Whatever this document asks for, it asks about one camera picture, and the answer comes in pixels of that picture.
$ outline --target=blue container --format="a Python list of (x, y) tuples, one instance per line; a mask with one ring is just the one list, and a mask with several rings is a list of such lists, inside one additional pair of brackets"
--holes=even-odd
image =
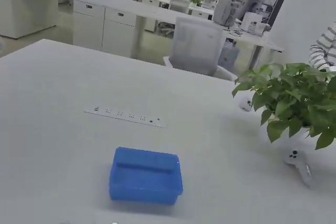
[(183, 192), (179, 157), (118, 147), (110, 174), (112, 200), (173, 205)]

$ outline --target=white office chair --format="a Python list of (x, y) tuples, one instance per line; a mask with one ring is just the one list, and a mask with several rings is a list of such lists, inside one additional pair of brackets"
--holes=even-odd
[(223, 29), (207, 20), (177, 18), (173, 51), (163, 57), (167, 67), (213, 76), (217, 71), (224, 79), (234, 81), (237, 76), (218, 66), (222, 50)]
[[(170, 0), (169, 9), (180, 13), (187, 13), (189, 8), (189, 0)], [(161, 32), (166, 32), (165, 35), (169, 35), (174, 32), (175, 26), (168, 24), (167, 28), (161, 28)]]
[(202, 7), (206, 9), (214, 9), (217, 0), (203, 0)]

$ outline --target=drawer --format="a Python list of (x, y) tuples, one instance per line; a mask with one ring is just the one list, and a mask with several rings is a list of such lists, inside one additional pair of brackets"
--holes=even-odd
[(196, 17), (199, 17), (199, 18), (206, 18), (208, 19), (209, 17), (209, 14), (207, 13), (202, 13), (202, 12), (199, 12), (197, 10), (193, 10), (192, 13), (191, 13), (192, 16), (196, 16)]
[(101, 51), (104, 20), (85, 14), (74, 13), (73, 44)]
[(147, 4), (147, 5), (152, 5), (152, 6), (156, 6), (156, 7), (160, 6), (160, 1), (156, 1), (156, 0), (142, 0), (142, 2)]
[(104, 19), (105, 16), (105, 7), (98, 5), (91, 5), (76, 0), (73, 1), (73, 11), (74, 13), (81, 13), (101, 19)]
[(105, 20), (121, 23), (128, 26), (135, 26), (136, 15), (106, 8)]
[(131, 57), (135, 27), (106, 21), (102, 51), (114, 55)]

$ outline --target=power strip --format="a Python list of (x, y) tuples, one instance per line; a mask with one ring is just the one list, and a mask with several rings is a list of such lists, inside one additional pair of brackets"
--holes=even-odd
[(136, 115), (130, 112), (124, 112), (121, 110), (112, 110), (109, 108), (104, 108), (100, 106), (93, 107), (88, 110), (84, 110), (85, 113), (106, 116), (108, 118), (115, 118), (120, 120), (125, 120), (133, 123), (141, 123), (150, 126), (165, 128), (166, 124), (162, 121), (159, 116), (147, 116), (147, 115)]

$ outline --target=person sitting at desk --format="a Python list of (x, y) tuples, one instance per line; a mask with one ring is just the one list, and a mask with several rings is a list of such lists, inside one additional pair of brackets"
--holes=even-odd
[(336, 22), (310, 47), (309, 64), (320, 71), (331, 71), (336, 62)]

